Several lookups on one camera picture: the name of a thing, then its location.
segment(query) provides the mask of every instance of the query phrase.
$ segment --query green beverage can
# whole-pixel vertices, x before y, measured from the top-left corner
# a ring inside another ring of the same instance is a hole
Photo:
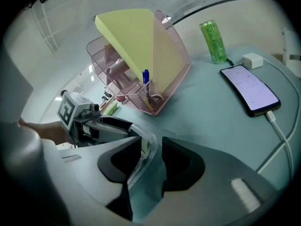
[[[213,63],[221,64],[226,62],[227,54],[216,22],[214,20],[210,20],[200,24],[199,26],[205,37]]]

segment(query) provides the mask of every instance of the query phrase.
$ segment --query light blue desk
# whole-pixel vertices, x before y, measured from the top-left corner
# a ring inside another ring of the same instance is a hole
[[[271,55],[253,47],[229,49],[227,52],[233,62],[251,52],[263,56],[280,66],[301,93],[301,82]],[[265,116],[251,118],[246,114],[234,91],[219,74],[221,69],[229,66],[228,63],[212,64],[209,53],[201,55],[192,60],[192,67],[184,81],[157,117],[127,106],[121,106],[114,116],[150,130],[157,136],[159,143],[162,136],[191,141],[230,153],[257,170],[268,155],[280,146],[281,139]],[[288,135],[297,112],[296,92],[288,80],[267,62],[252,72],[280,99],[281,107],[274,114],[279,127]],[[301,121],[297,123],[297,130],[290,140],[295,169],[301,154]],[[284,149],[262,175],[276,189],[288,184],[288,163]],[[139,221],[158,203],[165,178],[165,166],[159,150],[151,165],[130,190],[134,219]]]

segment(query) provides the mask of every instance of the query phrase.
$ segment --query person's arm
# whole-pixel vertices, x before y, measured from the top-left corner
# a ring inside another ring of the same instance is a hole
[[[64,127],[61,121],[55,121],[46,124],[26,123],[22,119],[19,121],[21,126],[26,126],[38,133],[40,138],[52,140],[55,145],[59,145],[64,142],[74,144],[72,142],[67,129]]]

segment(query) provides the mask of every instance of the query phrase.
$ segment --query phone screen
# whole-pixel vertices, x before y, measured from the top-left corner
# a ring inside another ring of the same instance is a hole
[[[221,70],[254,111],[278,102],[274,93],[242,65]]]

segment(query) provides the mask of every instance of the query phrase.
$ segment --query pink mesh desk organizer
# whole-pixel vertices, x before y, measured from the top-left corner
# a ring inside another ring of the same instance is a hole
[[[116,97],[126,96],[128,98],[125,101],[127,106],[156,116],[181,84],[191,67],[191,61],[178,33],[161,11],[154,12],[153,25],[153,78],[145,85],[138,80],[105,37],[99,37],[88,43],[87,52],[91,56],[95,73],[99,79],[105,85],[113,82],[120,90],[115,93]],[[175,71],[168,57],[164,56],[165,51],[162,48],[165,46],[162,45],[162,35],[166,37],[166,34],[170,37],[172,49],[177,56],[181,57]]]

